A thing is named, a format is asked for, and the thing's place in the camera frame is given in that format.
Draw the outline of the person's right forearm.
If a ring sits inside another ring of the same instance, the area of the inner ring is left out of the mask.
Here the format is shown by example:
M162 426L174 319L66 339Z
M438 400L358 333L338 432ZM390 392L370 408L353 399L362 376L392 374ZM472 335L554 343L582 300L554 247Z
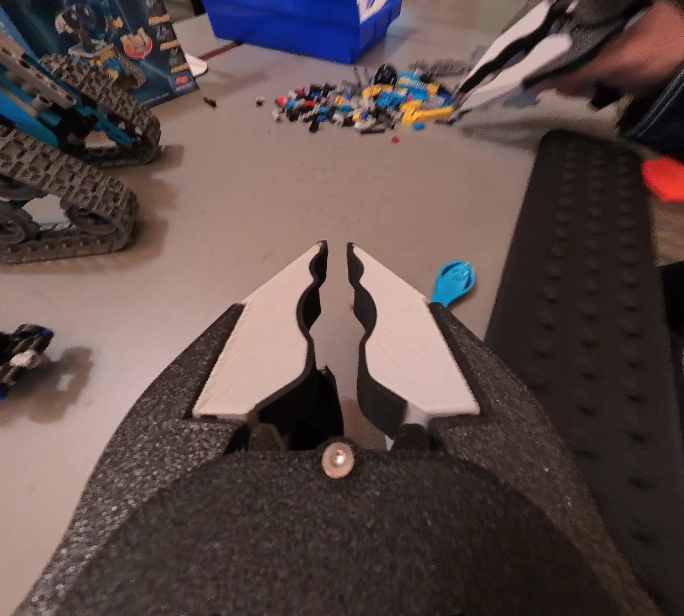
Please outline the person's right forearm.
M631 102L618 121L622 139L665 156L683 158L683 65L672 78L643 95L616 90Z

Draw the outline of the person's right hand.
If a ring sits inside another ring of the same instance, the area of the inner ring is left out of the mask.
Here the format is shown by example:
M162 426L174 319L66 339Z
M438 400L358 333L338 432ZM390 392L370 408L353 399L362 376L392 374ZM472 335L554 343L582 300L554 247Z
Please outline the person's right hand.
M593 60L559 79L555 88L567 96L587 96L603 85L643 96L667 85L682 66L683 8L672 0L656 0Z

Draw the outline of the small blue black toy car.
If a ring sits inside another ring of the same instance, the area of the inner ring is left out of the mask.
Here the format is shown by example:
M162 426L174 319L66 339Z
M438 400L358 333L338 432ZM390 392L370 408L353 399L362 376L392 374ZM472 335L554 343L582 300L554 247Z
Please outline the small blue black toy car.
M22 324L12 332L1 332L1 402L17 381L45 358L54 332L35 324Z

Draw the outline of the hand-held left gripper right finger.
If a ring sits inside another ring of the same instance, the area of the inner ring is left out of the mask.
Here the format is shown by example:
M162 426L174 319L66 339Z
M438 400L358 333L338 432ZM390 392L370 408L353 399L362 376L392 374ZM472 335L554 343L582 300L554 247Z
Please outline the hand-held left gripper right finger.
M347 273L363 327L357 402L387 439L405 424L471 417L481 407L428 298L352 242Z

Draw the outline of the grey desk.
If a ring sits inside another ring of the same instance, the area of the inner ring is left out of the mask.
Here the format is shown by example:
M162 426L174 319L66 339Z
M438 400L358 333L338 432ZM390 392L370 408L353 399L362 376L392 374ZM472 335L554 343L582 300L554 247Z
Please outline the grey desk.
M27 373L1 405L2 615L51 558L141 393L232 304L322 239L329 258L312 327L317 364L337 380L347 437L383 449L356 403L363 329L349 309L346 244L427 297L443 265L470 262L477 286L452 310L482 338L538 140L564 127L613 136L614 108L596 112L554 92L531 108L489 109L464 129L310 133L274 122L274 99L353 80L350 68L250 45L220 53L205 16L176 33L187 51L212 57L200 91L156 108L160 158L116 171L140 200L135 244L1 268L1 329L36 323L55 332L53 362Z

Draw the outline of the black dimpled pad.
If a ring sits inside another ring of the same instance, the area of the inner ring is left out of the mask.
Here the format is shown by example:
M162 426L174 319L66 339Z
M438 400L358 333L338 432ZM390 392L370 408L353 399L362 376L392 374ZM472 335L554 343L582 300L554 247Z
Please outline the black dimpled pad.
M683 614L683 434L637 155L543 135L485 342L559 431L613 542Z

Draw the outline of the pile of toy building pieces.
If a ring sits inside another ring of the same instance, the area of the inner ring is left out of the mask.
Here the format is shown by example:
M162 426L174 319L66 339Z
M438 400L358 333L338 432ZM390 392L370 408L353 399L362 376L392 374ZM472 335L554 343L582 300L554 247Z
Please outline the pile of toy building pieces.
M416 131L430 123L451 125L455 89L445 80L426 82L392 64L374 73L353 68L354 79L339 84L311 83L291 89L274 100L276 123L301 122L310 133L324 124L354 129L360 135L382 134L398 127Z

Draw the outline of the orange traffic cone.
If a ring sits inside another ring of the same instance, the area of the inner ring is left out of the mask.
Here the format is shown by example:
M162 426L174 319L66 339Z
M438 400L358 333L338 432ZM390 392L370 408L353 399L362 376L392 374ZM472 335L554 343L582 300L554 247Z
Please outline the orange traffic cone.
M671 157L649 159L642 164L648 190L663 202L683 203L683 162Z

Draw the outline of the blue brick separator tool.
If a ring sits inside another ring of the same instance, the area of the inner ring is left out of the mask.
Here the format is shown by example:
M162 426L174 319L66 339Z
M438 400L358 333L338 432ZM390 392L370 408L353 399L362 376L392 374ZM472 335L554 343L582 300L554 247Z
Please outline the blue brick separator tool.
M474 288L475 282L475 271L469 262L450 262L438 272L430 301L448 308L468 295Z

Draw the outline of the building robot kit booklet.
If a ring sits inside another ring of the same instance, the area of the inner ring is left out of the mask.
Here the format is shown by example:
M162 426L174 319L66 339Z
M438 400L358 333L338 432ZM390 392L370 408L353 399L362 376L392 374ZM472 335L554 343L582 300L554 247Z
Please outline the building robot kit booklet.
M1 0L1 30L38 59L103 69L150 108L198 90L164 0Z

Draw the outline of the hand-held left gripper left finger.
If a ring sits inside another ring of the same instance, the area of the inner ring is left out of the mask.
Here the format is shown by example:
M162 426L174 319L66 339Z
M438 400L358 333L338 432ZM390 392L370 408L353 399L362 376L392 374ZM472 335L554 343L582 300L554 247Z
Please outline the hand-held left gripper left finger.
M193 417L255 421L303 386L315 369L311 328L321 313L327 264L328 244L318 241L242 301Z

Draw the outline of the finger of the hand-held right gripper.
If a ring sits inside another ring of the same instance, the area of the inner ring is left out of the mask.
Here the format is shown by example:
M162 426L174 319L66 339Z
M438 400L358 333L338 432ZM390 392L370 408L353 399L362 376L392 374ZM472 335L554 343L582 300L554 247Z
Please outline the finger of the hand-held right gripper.
M485 56L487 60L494 58L496 65L503 65L504 59L513 56L516 51L522 50L523 55L526 55L544 37L557 33L557 3L557 0L535 0L530 3L476 59L475 64ZM529 88L524 94L535 87L538 77L544 77L547 69L548 66L527 80Z
M523 94L528 88L527 80L542 72L572 49L570 33L554 33L544 37L526 55L518 50L506 57L503 65L496 65L494 58L485 56L474 65L455 96L454 117L504 103Z

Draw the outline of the grey track link pieces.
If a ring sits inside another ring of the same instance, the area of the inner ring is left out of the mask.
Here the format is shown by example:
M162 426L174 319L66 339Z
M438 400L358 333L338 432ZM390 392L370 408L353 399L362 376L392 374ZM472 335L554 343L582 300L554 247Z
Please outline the grey track link pieces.
M472 64L463 59L438 59L432 62L417 60L410 64L410 72L426 82L439 79L453 79L470 73Z

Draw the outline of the blue grey tracked toy robot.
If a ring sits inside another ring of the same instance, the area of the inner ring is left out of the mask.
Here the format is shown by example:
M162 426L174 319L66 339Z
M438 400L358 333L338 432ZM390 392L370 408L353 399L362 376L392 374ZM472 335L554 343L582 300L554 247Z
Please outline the blue grey tracked toy robot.
M1 35L1 263L108 254L131 241L136 195L108 175L158 155L158 118L100 66L36 58Z

